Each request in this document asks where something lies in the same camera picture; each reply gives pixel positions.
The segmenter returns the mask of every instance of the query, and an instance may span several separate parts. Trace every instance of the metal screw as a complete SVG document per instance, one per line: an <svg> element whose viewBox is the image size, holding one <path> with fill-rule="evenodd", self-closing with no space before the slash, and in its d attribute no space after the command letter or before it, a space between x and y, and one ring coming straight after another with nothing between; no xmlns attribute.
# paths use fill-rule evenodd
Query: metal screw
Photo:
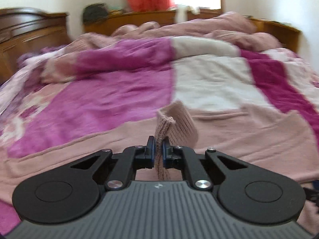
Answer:
<svg viewBox="0 0 319 239"><path fill-rule="evenodd" d="M207 180L199 180L195 182L195 186L201 189L207 189L211 186L211 183Z"/></svg>
<svg viewBox="0 0 319 239"><path fill-rule="evenodd" d="M214 153L214 152L216 152L216 149L213 148L213 147L208 147L207 151L210 152L210 153Z"/></svg>
<svg viewBox="0 0 319 239"><path fill-rule="evenodd" d="M112 189L118 189L123 186L123 183L118 180L112 180L107 183L107 186Z"/></svg>

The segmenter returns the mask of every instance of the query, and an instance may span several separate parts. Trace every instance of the pink knitted sock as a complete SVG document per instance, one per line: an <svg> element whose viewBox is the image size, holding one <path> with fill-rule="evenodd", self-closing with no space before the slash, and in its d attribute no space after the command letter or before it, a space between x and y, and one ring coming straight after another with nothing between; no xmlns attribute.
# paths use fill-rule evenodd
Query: pink knitted sock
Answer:
<svg viewBox="0 0 319 239"><path fill-rule="evenodd" d="M169 173L163 168L161 144L168 136L170 144L193 148L198 140L198 132L191 115L182 102L176 101L157 112L155 168L159 180L169 180Z"/></svg>

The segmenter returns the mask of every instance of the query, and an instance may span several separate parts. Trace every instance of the wrinkled blanket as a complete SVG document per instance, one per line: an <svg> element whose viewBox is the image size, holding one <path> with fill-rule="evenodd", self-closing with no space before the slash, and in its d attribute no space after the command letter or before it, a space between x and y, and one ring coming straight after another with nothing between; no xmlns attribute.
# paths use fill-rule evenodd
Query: wrinkled blanket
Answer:
<svg viewBox="0 0 319 239"><path fill-rule="evenodd" d="M39 77L74 81L53 82L25 97L1 130L2 161L154 117L157 109L177 99L209 111L238 109L243 103L283 113L297 110L319 141L313 73L286 49L255 53L223 41L182 36L122 40L75 52L63 61L66 69L59 59L49 59L51 64L43 66L49 71ZM49 89L57 85L60 92ZM7 205L0 214L14 216ZM2 232L11 229L7 222L1 225Z"/></svg>
<svg viewBox="0 0 319 239"><path fill-rule="evenodd" d="M256 26L238 13L227 12L212 19L196 19L161 27L157 22L147 22L137 27L124 25L112 36L115 38L151 38L164 36L206 37L230 42L241 49L261 52L282 45L268 33L255 33Z"/></svg>

